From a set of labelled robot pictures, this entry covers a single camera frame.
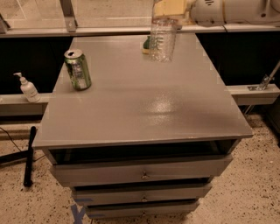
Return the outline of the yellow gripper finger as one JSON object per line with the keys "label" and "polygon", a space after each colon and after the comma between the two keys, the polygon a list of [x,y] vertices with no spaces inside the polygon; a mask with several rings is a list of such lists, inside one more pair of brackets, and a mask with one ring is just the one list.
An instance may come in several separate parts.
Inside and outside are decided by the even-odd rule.
{"label": "yellow gripper finger", "polygon": [[174,20],[177,25],[193,25],[191,9],[196,0],[155,0],[153,18]]}

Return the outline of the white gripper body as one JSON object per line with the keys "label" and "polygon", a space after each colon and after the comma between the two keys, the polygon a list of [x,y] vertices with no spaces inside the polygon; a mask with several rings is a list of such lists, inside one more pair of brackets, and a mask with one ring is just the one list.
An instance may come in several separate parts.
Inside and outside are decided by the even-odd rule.
{"label": "white gripper body", "polygon": [[200,26],[224,25],[223,0],[196,0],[191,6],[190,18],[196,25]]}

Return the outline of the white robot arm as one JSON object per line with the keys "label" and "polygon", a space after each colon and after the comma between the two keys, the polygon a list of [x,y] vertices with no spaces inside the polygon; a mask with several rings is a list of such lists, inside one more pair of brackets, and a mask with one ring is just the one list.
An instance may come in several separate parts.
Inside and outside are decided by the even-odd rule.
{"label": "white robot arm", "polygon": [[157,0],[154,19],[205,27],[280,24],[280,0]]}

